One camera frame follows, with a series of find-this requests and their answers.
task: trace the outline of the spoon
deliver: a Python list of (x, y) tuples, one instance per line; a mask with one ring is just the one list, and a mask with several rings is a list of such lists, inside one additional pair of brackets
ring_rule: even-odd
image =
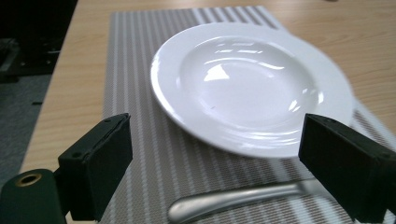
[(334, 200), (329, 191), (318, 180), (312, 178), (251, 188), (212, 191), (180, 198), (171, 204), (168, 219), (171, 223), (183, 223), (231, 207), (297, 195), (318, 195)]

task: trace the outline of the placemat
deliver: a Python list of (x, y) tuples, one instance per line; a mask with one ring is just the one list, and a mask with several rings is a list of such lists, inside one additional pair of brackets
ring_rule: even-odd
[[(253, 23), (287, 32), (264, 7), (112, 14), (104, 117), (131, 114), (134, 159), (101, 223), (166, 223), (167, 208), (183, 196), (312, 177), (298, 158), (252, 159), (213, 148), (181, 130), (155, 100), (149, 70), (161, 44), (192, 26), (222, 21)], [(352, 127), (386, 147), (396, 147), (392, 133), (358, 101)], [(394, 215), (388, 212), (386, 222), (393, 220)], [(351, 219), (337, 203), (305, 196), (255, 203), (198, 222), (348, 223)]]

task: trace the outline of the metal ring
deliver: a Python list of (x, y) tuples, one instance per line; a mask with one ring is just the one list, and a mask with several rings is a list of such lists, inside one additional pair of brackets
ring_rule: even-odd
[(41, 179), (42, 174), (29, 174), (24, 175), (20, 179), (18, 179), (16, 186), (18, 187), (27, 187), (33, 185), (35, 182)]

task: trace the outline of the dark floor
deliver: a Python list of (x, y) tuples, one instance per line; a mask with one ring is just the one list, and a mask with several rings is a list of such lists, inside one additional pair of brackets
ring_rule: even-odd
[[(7, 70), (0, 64), (0, 72)], [(0, 188), (21, 169), (51, 75), (0, 83)]]

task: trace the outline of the black object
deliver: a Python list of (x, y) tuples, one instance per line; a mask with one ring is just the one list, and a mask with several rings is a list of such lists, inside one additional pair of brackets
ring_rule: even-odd
[(54, 173), (38, 169), (15, 176), (0, 198), (0, 223), (100, 220), (132, 160), (128, 114), (104, 119), (60, 157)]
[(0, 38), (16, 39), (19, 50), (8, 70), (0, 73), (0, 82), (52, 74), (77, 1), (1, 1)]
[(396, 153), (346, 125), (307, 114), (299, 157), (352, 220), (396, 214)]

